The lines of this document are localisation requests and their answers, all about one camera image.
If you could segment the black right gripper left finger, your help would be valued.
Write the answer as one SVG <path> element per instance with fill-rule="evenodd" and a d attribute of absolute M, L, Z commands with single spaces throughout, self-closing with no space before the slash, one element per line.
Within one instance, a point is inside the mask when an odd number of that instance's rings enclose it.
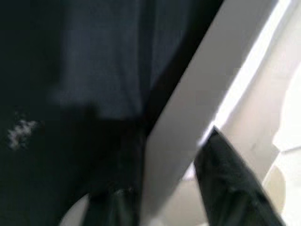
<path fill-rule="evenodd" d="M 84 226 L 137 226 L 140 220 L 141 194 L 133 188 L 106 190 L 89 195 Z"/>

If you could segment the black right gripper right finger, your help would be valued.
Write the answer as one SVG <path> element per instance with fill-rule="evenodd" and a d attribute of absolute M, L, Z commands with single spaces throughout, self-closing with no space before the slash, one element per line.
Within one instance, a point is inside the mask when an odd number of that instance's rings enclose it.
<path fill-rule="evenodd" d="M 210 226 L 283 226 L 260 181 L 216 128 L 194 159 Z"/>

